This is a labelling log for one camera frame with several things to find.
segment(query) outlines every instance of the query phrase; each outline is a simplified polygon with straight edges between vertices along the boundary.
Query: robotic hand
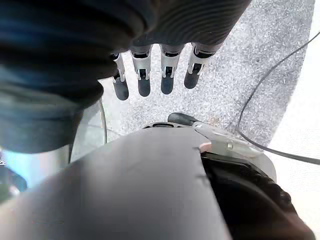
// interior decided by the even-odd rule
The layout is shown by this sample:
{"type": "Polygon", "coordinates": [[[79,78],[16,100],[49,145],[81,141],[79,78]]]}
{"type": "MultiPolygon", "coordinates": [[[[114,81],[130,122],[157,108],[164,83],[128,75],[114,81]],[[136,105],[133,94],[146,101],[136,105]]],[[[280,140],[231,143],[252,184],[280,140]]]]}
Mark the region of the robotic hand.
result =
{"type": "Polygon", "coordinates": [[[151,49],[161,46],[161,91],[173,90],[186,43],[184,85],[196,86],[209,58],[250,0],[4,0],[0,3],[0,146],[43,153],[71,145],[83,110],[113,76],[117,97],[129,90],[121,52],[131,51],[142,96],[150,93],[151,49]]]}

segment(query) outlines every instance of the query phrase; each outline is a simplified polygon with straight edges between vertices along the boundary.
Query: metal bracket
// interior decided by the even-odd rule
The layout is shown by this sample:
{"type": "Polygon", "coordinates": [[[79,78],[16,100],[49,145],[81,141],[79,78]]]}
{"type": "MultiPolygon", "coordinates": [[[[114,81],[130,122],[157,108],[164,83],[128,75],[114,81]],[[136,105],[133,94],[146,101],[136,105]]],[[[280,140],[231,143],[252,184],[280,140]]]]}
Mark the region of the metal bracket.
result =
{"type": "Polygon", "coordinates": [[[123,83],[126,80],[125,76],[125,65],[124,65],[124,60],[122,58],[121,53],[118,54],[118,57],[114,60],[114,62],[117,65],[119,76],[120,76],[120,81],[123,83]]]}
{"type": "Polygon", "coordinates": [[[162,77],[165,78],[166,77],[166,68],[167,67],[171,67],[172,68],[172,72],[170,75],[170,78],[174,78],[175,76],[175,72],[178,68],[178,63],[179,63],[179,58],[180,58],[180,54],[176,56],[166,56],[166,54],[163,51],[163,48],[161,47],[161,71],[162,71],[162,77]]]}
{"type": "Polygon", "coordinates": [[[201,72],[203,71],[204,67],[208,64],[210,57],[207,57],[207,58],[197,57],[195,55],[195,50],[196,50],[196,45],[194,44],[193,47],[192,47],[192,52],[190,54],[190,59],[189,59],[189,62],[188,62],[188,73],[189,74],[193,73],[195,64],[201,64],[201,68],[197,72],[197,75],[200,75],[201,72]]]}
{"type": "Polygon", "coordinates": [[[150,78],[150,71],[151,71],[151,49],[147,57],[144,58],[137,58],[134,56],[134,54],[131,52],[134,70],[136,74],[138,75],[138,80],[141,80],[141,73],[140,70],[145,70],[145,79],[149,80],[150,78]]]}

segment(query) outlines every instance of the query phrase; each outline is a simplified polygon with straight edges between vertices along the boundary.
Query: black rubber cover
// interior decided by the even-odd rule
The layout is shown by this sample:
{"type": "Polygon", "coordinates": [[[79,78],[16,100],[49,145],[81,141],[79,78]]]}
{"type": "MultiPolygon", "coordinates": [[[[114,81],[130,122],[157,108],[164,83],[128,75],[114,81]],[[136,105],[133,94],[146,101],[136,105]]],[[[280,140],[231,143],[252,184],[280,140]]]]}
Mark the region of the black rubber cover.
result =
{"type": "Polygon", "coordinates": [[[193,89],[196,87],[199,77],[200,75],[198,75],[196,71],[193,71],[192,74],[187,71],[184,77],[184,86],[187,89],[193,89]]]}
{"type": "Polygon", "coordinates": [[[142,97],[147,97],[150,94],[150,78],[142,77],[141,80],[138,80],[138,90],[142,97]]]}
{"type": "Polygon", "coordinates": [[[115,82],[113,83],[114,91],[118,99],[124,101],[127,100],[129,97],[129,89],[127,85],[127,80],[124,80],[123,82],[120,81],[120,78],[117,78],[115,82]]]}
{"type": "Polygon", "coordinates": [[[174,89],[174,78],[166,75],[161,78],[161,91],[163,94],[170,94],[174,89]]]}
{"type": "Polygon", "coordinates": [[[136,46],[154,43],[217,46],[224,42],[251,0],[167,0],[158,8],[158,24],[134,40],[136,46]]]}

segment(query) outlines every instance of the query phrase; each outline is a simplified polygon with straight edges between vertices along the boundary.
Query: gray floor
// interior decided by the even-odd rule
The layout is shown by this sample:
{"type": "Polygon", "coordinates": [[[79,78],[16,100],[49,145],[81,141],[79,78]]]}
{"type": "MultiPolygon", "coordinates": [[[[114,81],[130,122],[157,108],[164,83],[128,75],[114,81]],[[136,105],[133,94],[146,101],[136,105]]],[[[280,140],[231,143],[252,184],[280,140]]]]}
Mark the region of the gray floor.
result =
{"type": "MultiPolygon", "coordinates": [[[[192,90],[186,89],[183,83],[190,44],[181,54],[170,95],[160,90],[158,45],[152,49],[151,94],[148,97],[139,95],[130,54],[124,53],[129,99],[117,99],[111,79],[101,81],[108,140],[134,132],[147,123],[165,121],[172,112],[187,113],[234,132],[240,110],[263,74],[308,40],[314,2],[253,0],[192,90]]],[[[305,50],[302,50],[284,62],[252,99],[242,123],[244,132],[252,139],[264,145],[271,141],[295,89],[304,57],[305,50]]],[[[86,120],[75,142],[74,159],[103,144],[98,111],[97,106],[92,106],[85,113],[86,120]]]]}

